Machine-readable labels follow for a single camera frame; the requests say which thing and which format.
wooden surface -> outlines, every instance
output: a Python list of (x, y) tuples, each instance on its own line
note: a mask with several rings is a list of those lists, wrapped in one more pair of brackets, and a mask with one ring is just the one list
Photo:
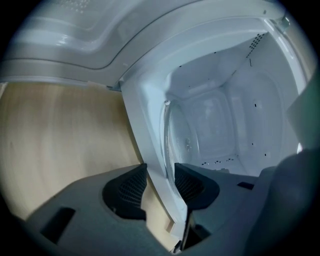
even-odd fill
[[(73, 181), (141, 162), (120, 92), (12, 83), (0, 99), (0, 185), (23, 219)], [(171, 250), (178, 240), (149, 178), (141, 207)]]

gray plastic panel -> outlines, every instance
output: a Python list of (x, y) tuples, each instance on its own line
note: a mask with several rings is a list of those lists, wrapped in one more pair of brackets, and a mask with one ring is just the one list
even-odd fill
[(303, 150), (277, 166), (261, 215), (248, 238), (246, 255), (258, 255), (275, 246), (306, 216), (320, 185), (319, 155), (319, 149)]
[(40, 232), (62, 207), (75, 214), (59, 238), (58, 247), (81, 256), (165, 255), (165, 248), (149, 232), (144, 220), (123, 219), (104, 203), (106, 183), (138, 165), (80, 179), (42, 205), (27, 220)]
[(255, 184), (257, 177), (225, 173), (217, 170), (209, 170), (190, 164), (184, 166), (214, 180), (220, 188), (219, 195), (206, 209), (193, 211), (195, 222), (205, 227), (210, 233), (214, 233), (230, 217), (232, 217), (244, 199), (252, 193), (252, 190), (237, 186), (240, 182)]
[[(247, 194), (247, 197), (243, 199), (237, 211), (235, 211), (215, 233), (212, 233), (205, 240), (187, 249), (183, 255), (194, 256), (199, 252), (201, 252), (202, 255), (215, 256), (243, 255), (250, 231), (257, 221), (267, 198), (274, 169), (274, 167), (264, 169), (256, 180), (253, 189), (247, 189), (250, 192)], [(196, 216), (197, 221), (199, 221), (200, 216), (197, 212), (198, 211), (192, 212), (192, 215)], [(214, 219), (212, 217), (214, 213), (213, 208), (200, 210), (199, 212), (202, 212), (201, 214), (206, 218), (201, 220), (202, 223), (210, 222), (210, 219)]]

white appliance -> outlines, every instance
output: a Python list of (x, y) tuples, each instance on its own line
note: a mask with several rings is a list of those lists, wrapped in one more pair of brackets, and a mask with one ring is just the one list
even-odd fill
[(50, 0), (12, 39), (1, 82), (121, 90), (148, 173), (183, 236), (174, 163), (258, 176), (296, 154), (286, 111), (316, 66), (268, 0)]

